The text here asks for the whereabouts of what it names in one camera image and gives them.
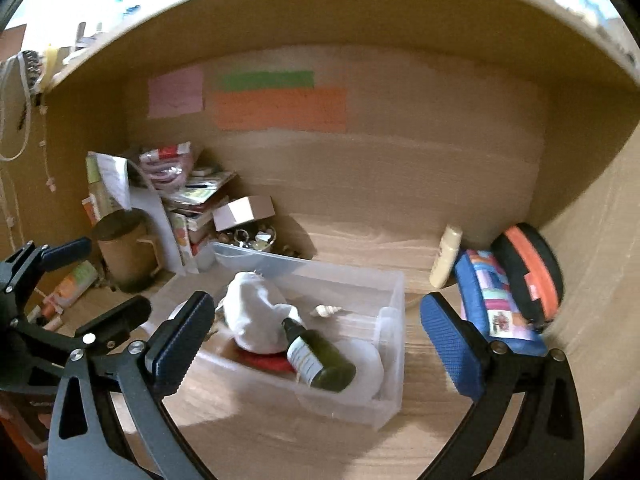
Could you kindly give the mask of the white drawstring cloth bag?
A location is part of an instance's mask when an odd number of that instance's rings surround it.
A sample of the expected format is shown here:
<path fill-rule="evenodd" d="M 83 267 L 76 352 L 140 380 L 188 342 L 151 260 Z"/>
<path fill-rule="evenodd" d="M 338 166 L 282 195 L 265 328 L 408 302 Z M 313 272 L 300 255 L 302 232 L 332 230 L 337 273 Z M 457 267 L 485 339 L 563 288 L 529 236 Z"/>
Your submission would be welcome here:
<path fill-rule="evenodd" d="M 224 320 L 235 343 L 243 350 L 262 354 L 288 348 L 282 322 L 303 323 L 296 307 L 288 303 L 273 282 L 255 272 L 239 272 L 221 299 Z"/>

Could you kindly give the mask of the red velvet drawstring pouch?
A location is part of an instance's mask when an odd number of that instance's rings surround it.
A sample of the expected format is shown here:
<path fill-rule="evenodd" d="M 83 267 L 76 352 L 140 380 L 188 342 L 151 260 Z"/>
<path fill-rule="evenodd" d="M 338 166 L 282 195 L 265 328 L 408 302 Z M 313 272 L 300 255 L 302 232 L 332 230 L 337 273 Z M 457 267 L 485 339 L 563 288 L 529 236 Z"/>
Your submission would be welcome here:
<path fill-rule="evenodd" d="M 284 353 L 258 354 L 242 348 L 236 350 L 236 358 L 246 366 L 274 374 L 294 374 L 295 370 Z"/>

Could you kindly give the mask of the white round jar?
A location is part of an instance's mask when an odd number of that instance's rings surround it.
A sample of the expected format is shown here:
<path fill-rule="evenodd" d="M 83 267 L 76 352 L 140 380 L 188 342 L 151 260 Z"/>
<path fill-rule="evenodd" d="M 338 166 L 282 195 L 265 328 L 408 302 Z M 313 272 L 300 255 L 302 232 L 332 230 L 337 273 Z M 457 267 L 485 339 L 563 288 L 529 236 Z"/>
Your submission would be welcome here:
<path fill-rule="evenodd" d="M 356 376 L 337 396 L 346 404 L 367 404 L 380 391 L 384 367 L 374 344 L 359 339 L 343 339 L 335 343 L 341 354 L 356 366 Z"/>

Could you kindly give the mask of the dark green spray bottle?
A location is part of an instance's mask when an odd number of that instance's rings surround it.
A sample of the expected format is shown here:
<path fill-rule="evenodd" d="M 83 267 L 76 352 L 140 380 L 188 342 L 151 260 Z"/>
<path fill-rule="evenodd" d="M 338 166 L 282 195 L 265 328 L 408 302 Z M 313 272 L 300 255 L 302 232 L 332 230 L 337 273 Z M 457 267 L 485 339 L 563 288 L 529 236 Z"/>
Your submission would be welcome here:
<path fill-rule="evenodd" d="M 308 387 L 341 392 L 356 376 L 356 366 L 318 330 L 308 330 L 292 318 L 282 321 L 286 358 Z"/>

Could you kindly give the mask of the white seashell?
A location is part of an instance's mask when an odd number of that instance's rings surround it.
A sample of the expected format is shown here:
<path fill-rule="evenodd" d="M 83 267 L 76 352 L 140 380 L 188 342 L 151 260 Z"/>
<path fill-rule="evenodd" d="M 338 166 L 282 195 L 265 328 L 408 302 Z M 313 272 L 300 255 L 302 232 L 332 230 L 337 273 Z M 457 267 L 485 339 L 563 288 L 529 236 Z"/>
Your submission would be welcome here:
<path fill-rule="evenodd" d="M 332 316 L 342 311 L 343 309 L 341 307 L 330 306 L 329 304 L 318 304 L 318 306 L 310 312 L 310 316 L 312 318 L 332 318 Z"/>

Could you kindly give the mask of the orange green tube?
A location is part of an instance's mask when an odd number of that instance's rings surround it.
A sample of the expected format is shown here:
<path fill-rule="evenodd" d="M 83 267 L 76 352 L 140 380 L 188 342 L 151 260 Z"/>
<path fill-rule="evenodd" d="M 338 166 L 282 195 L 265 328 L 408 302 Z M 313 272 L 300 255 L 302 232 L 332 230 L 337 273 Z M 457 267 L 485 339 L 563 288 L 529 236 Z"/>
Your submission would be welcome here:
<path fill-rule="evenodd" d="M 55 309 L 67 309 L 96 282 L 98 277 L 98 271 L 93 264 L 85 260 L 56 285 L 54 291 L 43 299 L 43 304 Z"/>

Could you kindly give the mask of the white document stand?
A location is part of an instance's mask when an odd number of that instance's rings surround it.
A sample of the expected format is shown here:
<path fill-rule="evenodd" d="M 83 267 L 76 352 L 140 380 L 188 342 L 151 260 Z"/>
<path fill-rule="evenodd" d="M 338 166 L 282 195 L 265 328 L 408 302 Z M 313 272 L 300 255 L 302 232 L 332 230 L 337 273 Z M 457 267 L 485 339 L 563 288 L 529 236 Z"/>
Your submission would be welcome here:
<path fill-rule="evenodd" d="M 160 263 L 175 274 L 183 274 L 184 266 L 174 231 L 165 211 L 160 193 L 140 166 L 122 156 L 89 152 L 87 168 L 104 185 L 107 203 L 122 210 L 142 210 L 151 231 L 160 240 Z"/>

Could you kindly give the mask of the stack of books and papers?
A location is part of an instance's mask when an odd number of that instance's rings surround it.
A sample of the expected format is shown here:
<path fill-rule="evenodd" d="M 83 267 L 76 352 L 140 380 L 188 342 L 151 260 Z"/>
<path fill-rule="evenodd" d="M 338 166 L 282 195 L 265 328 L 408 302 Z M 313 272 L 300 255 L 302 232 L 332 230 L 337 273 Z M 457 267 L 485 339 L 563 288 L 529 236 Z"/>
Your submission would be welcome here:
<path fill-rule="evenodd" d="M 136 164 L 160 193 L 184 273 L 203 271 L 210 265 L 205 247 L 214 234 L 213 210 L 228 203 L 224 188 L 235 173 L 203 156 L 189 141 L 144 150 Z"/>

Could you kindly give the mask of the blue patchwork pouch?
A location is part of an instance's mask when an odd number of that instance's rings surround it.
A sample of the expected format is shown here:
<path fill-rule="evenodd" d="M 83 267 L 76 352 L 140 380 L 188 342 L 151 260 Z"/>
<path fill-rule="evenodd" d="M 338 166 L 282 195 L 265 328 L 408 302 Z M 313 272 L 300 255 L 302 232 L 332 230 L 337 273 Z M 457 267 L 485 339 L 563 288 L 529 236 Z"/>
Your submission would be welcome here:
<path fill-rule="evenodd" d="M 544 356 L 548 349 L 529 326 L 511 294 L 508 278 L 488 250 L 465 249 L 454 264 L 462 299 L 460 316 L 488 341 L 502 341 L 514 353 Z"/>

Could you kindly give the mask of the black orange zipper case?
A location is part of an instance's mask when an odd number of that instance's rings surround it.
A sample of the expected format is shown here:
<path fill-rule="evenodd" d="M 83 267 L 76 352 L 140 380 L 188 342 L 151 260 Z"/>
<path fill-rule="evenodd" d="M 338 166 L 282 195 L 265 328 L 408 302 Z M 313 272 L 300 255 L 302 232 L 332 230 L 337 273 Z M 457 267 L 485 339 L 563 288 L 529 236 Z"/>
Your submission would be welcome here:
<path fill-rule="evenodd" d="M 490 249 L 521 315 L 533 330 L 543 332 L 564 298 L 563 273 L 551 246 L 533 226 L 520 222 L 497 236 Z"/>

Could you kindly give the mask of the bowl of trinkets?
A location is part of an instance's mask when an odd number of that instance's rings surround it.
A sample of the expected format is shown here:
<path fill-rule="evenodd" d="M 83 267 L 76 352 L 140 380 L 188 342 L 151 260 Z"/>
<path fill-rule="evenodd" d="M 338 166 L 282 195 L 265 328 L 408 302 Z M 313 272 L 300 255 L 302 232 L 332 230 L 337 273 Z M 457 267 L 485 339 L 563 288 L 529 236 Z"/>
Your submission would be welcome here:
<path fill-rule="evenodd" d="M 241 226 L 231 231 L 219 232 L 219 243 L 239 248 L 254 250 L 254 252 L 271 252 L 277 240 L 277 231 L 268 224 L 257 226 Z"/>

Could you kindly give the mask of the small pink white box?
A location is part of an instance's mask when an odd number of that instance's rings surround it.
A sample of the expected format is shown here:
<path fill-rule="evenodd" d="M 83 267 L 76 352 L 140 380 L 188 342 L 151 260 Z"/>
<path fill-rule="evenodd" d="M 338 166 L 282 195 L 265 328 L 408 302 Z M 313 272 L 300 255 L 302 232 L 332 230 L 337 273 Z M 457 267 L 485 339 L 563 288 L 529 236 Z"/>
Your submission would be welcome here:
<path fill-rule="evenodd" d="M 238 198 L 213 211 L 215 229 L 224 232 L 276 214 L 269 196 L 252 195 Z"/>

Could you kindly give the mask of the beige lotion tube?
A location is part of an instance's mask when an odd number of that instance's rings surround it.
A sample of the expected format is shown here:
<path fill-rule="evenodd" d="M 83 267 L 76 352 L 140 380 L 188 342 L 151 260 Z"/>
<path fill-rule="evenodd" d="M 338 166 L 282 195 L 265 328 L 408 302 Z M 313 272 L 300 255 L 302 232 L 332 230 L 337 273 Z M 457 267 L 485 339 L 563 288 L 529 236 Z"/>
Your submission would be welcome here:
<path fill-rule="evenodd" d="M 440 238 L 436 258 L 428 280 L 434 289 L 441 289 L 449 280 L 462 242 L 462 227 L 447 224 Z"/>

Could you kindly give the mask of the pink sticky note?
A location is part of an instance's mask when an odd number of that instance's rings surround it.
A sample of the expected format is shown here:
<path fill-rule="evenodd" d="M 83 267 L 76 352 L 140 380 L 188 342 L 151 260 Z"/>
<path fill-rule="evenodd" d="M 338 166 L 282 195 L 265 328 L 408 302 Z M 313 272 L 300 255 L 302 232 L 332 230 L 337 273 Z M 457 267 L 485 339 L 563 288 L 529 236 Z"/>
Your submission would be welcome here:
<path fill-rule="evenodd" d="M 148 117 L 150 119 L 179 117 L 204 110 L 204 72 L 201 65 L 150 78 Z"/>

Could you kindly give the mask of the clear plastic storage bin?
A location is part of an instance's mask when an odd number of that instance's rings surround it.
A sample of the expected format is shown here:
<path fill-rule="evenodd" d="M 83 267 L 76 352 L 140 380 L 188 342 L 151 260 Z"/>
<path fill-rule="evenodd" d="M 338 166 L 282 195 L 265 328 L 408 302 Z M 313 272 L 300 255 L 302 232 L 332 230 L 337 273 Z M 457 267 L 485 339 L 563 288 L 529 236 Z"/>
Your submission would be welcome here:
<path fill-rule="evenodd" d="M 401 408 L 402 274 L 213 247 L 213 267 L 155 296 L 147 333 L 178 318 L 192 292 L 213 311 L 196 345 L 223 385 L 254 401 L 378 429 Z"/>

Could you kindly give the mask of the green sticky note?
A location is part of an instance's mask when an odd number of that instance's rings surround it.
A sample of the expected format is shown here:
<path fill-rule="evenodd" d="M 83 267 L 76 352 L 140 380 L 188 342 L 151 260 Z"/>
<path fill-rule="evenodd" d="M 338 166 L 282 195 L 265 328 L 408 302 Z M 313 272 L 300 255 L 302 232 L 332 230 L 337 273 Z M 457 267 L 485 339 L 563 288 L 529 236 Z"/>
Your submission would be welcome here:
<path fill-rule="evenodd" d="M 314 72 L 312 70 L 236 72 L 222 75 L 218 86 L 225 92 L 314 88 Z"/>

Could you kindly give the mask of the orange sticky note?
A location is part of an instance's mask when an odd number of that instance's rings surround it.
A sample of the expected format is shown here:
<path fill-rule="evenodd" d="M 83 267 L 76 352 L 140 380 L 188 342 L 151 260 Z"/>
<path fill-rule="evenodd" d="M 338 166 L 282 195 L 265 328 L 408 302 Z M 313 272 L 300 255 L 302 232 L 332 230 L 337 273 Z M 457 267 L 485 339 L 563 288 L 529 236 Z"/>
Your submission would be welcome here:
<path fill-rule="evenodd" d="M 216 91 L 212 100 L 214 123 L 220 130 L 347 131 L 347 92 L 344 89 Z"/>

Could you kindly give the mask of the wooden upper shelf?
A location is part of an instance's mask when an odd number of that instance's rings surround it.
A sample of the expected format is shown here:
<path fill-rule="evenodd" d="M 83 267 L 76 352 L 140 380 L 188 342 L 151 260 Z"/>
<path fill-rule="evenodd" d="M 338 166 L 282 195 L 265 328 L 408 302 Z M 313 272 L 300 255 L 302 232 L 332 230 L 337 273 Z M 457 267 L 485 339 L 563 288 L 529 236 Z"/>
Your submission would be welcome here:
<path fill-rule="evenodd" d="M 293 44 L 433 50 L 533 78 L 639 87 L 620 50 L 550 0 L 184 0 L 106 36 L 51 86 Z"/>

